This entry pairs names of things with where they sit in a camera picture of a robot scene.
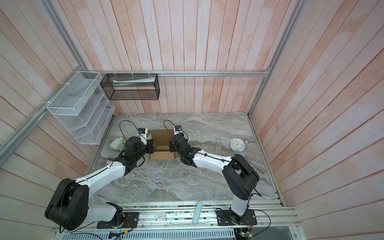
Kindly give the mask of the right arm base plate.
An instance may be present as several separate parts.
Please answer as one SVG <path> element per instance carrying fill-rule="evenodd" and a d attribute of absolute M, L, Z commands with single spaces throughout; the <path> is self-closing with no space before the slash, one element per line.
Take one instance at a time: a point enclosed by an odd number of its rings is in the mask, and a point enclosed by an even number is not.
<path fill-rule="evenodd" d="M 238 216 L 232 210 L 215 209 L 219 226 L 254 226 L 257 225 L 255 211 L 247 209 L 242 216 Z"/>

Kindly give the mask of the white tape roll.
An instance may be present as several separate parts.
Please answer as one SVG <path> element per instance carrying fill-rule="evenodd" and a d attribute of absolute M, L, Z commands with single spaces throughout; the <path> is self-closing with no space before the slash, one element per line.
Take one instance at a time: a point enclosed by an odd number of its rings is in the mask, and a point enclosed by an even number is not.
<path fill-rule="evenodd" d="M 117 151 L 117 152 L 121 152 L 124 150 L 125 148 L 125 139 L 123 137 L 119 137 L 119 138 L 116 138 L 114 139 L 111 143 L 110 143 L 110 147 Z"/>

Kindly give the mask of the brown cardboard box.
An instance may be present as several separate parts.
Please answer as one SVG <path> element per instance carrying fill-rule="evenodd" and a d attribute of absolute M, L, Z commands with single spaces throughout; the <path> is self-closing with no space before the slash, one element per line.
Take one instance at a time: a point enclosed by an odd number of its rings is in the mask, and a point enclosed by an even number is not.
<path fill-rule="evenodd" d="M 153 140 L 155 151 L 150 154 L 151 161 L 168 161 L 176 158 L 175 152 L 170 152 L 169 142 L 173 135 L 168 130 L 149 130 L 148 137 Z"/>

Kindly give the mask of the paper sheet in basket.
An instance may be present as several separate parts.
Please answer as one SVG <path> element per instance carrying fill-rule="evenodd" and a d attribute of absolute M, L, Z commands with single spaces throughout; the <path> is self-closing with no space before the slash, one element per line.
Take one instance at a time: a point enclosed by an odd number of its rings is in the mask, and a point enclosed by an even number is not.
<path fill-rule="evenodd" d="M 143 79 L 132 79 L 132 80 L 113 80 L 113 87 L 147 87 L 154 84 L 156 81 L 155 77 L 143 78 Z"/>

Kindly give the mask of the aluminium wall frame bar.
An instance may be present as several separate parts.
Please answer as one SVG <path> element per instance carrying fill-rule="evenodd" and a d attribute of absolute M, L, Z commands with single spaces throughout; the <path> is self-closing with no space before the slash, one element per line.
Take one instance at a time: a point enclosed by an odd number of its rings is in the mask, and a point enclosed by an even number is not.
<path fill-rule="evenodd" d="M 158 77 L 265 77 L 269 71 L 97 71 L 101 74 L 142 74 Z"/>

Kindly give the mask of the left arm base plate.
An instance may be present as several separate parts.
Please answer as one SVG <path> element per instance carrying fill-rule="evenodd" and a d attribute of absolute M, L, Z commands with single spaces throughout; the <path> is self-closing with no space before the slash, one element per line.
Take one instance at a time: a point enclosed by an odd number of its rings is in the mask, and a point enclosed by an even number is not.
<path fill-rule="evenodd" d="M 106 204 L 114 207 L 117 211 L 111 221 L 100 221 L 97 224 L 97 229 L 117 229 L 130 228 L 134 229 L 138 225 L 139 212 L 124 212 L 123 208 L 115 203 L 106 202 Z"/>

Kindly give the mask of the aluminium front rail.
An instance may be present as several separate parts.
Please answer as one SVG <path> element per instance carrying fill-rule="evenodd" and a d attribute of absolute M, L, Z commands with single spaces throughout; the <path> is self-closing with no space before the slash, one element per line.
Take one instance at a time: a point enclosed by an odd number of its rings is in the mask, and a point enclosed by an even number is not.
<path fill-rule="evenodd" d="M 142 202 L 120 203 L 124 212 L 139 212 L 137 230 L 155 229 L 203 229 L 203 228 L 250 228 L 256 233 L 267 227 L 291 227 L 300 226 L 296 210 L 292 207 L 284 207 L 279 199 L 251 200 L 249 209 L 255 211 L 257 225 L 254 226 L 219 226 L 215 209 L 228 210 L 230 200 L 201 201 L 202 212 L 197 225 L 192 224 L 198 201 L 171 201 L 171 202 Z M 166 222 L 155 222 L 155 214 L 166 214 Z"/>

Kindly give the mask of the white round clock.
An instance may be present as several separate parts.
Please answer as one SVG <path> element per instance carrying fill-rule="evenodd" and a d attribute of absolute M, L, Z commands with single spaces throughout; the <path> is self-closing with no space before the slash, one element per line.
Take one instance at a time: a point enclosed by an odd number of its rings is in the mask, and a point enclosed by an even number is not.
<path fill-rule="evenodd" d="M 232 138 L 230 140 L 230 148 L 234 152 L 241 153 L 241 152 L 243 152 L 245 150 L 246 143 L 242 139 Z"/>

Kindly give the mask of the black mesh basket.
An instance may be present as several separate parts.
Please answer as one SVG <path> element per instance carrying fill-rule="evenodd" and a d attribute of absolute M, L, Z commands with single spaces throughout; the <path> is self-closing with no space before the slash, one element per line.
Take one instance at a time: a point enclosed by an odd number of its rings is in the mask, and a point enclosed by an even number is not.
<path fill-rule="evenodd" d="M 101 87 L 109 100 L 158 100 L 160 84 L 156 74 L 105 74 Z"/>

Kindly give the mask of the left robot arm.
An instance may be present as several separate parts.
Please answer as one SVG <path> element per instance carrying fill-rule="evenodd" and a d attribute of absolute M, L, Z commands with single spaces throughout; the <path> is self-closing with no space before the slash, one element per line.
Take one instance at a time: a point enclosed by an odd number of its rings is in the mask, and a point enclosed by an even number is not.
<path fill-rule="evenodd" d="M 109 165 L 76 180 L 62 180 L 45 210 L 45 218 L 68 231 L 91 222 L 105 222 L 112 228 L 122 227 L 125 220 L 122 207 L 112 202 L 90 206 L 89 198 L 104 186 L 129 174 L 138 167 L 140 159 L 154 150 L 153 140 L 145 140 L 142 136 L 130 137 L 123 152 Z"/>

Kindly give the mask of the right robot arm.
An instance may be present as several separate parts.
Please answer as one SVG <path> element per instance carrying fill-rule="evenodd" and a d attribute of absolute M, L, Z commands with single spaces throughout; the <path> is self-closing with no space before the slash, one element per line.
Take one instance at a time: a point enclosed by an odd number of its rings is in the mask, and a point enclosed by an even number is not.
<path fill-rule="evenodd" d="M 178 153 L 181 162 L 185 165 L 222 174 L 234 194 L 229 215 L 234 220 L 244 218 L 251 194 L 256 189 L 260 177 L 242 155 L 223 157 L 207 153 L 191 147 L 183 134 L 171 137 L 169 147 L 171 152 Z"/>

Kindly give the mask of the white label tag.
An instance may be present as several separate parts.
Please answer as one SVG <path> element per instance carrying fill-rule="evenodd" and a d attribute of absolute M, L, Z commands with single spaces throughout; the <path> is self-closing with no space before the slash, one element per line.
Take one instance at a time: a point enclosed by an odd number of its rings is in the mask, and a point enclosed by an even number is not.
<path fill-rule="evenodd" d="M 154 221 L 155 222 L 166 222 L 167 221 L 167 215 L 166 214 L 155 214 L 154 215 Z"/>

